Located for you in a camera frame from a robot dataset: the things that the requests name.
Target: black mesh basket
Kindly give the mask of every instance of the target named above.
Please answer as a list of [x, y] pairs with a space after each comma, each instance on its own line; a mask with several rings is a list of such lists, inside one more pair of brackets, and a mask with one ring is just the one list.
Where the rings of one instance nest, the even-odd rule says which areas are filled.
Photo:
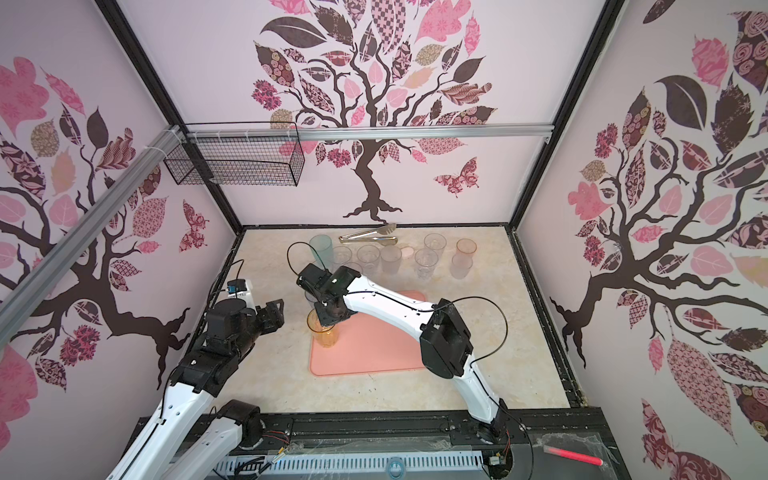
[[245, 131], [242, 136], [230, 132], [188, 134], [186, 141], [165, 158], [165, 166], [176, 183], [195, 185], [209, 179], [215, 184], [229, 185], [298, 185], [304, 153], [296, 124], [249, 123], [268, 124], [277, 130], [268, 135]]

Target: pink wall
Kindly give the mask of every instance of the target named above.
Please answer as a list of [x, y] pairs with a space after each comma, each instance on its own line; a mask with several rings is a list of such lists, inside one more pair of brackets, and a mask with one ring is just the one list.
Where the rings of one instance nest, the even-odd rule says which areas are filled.
[[[186, 121], [273, 118], [309, 128], [404, 126], [415, 119], [418, 124], [422, 115], [427, 125], [465, 119], [548, 123], [602, 5], [236, 0], [222, 7], [202, 0], [142, 0], [122, 6]], [[395, 19], [391, 29], [387, 15]], [[330, 27], [334, 18], [344, 25], [337, 32]], [[295, 29], [283, 27], [291, 23], [317, 33], [294, 35]], [[367, 54], [350, 60], [360, 45], [373, 42], [381, 47], [381, 61]], [[286, 74], [272, 78], [273, 68]], [[331, 70], [336, 82], [323, 77]], [[462, 138], [443, 147], [430, 142], [363, 142], [359, 156], [353, 139], [304, 142], [298, 187], [224, 191], [246, 224], [503, 222], [541, 138]], [[381, 158], [382, 146], [397, 159]], [[469, 169], [476, 170], [463, 177], [473, 158]]]
[[[0, 14], [3, 297], [165, 122], [91, 2]], [[178, 187], [162, 165], [146, 179], [0, 353], [3, 478], [106, 476], [232, 240], [204, 187]]]
[[765, 477], [767, 38], [765, 2], [630, 2], [521, 226], [633, 478]]

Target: metal tongs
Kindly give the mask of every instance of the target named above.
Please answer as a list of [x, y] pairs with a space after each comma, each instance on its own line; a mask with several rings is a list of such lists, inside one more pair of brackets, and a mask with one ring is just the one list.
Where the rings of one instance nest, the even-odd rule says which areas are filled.
[[393, 237], [390, 234], [397, 228], [397, 223], [388, 223], [383, 227], [375, 228], [373, 230], [366, 230], [364, 232], [350, 233], [349, 235], [342, 235], [339, 237], [341, 243], [354, 243], [354, 242], [373, 242], [380, 245], [388, 246], [395, 245], [397, 243], [397, 237]]

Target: pink silicone mat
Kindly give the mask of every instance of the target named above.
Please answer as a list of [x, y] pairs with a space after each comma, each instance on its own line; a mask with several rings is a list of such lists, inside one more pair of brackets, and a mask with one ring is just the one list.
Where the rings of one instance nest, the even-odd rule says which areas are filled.
[[[425, 300], [421, 292], [400, 293]], [[424, 368], [419, 341], [374, 316], [356, 313], [333, 328], [339, 329], [339, 339], [330, 348], [323, 348], [312, 338], [310, 372], [315, 376]]]

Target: butterfly decal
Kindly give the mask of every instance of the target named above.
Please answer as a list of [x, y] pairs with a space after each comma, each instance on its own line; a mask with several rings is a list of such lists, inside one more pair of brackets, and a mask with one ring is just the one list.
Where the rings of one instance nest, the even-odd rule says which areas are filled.
[[448, 187], [448, 192], [454, 194], [458, 198], [459, 192], [464, 190], [464, 186], [477, 187], [478, 176], [475, 170], [478, 169], [477, 157], [472, 158], [462, 168], [462, 172], [458, 175], [440, 175], [435, 177], [435, 181], [441, 185]]
[[190, 224], [190, 229], [181, 238], [179, 251], [183, 252], [192, 247], [200, 248], [205, 246], [205, 236], [200, 231], [205, 228], [205, 223], [210, 222], [210, 220], [205, 220], [203, 214], [195, 213], [194, 208], [186, 200], [184, 200], [184, 216], [187, 218], [187, 223]]

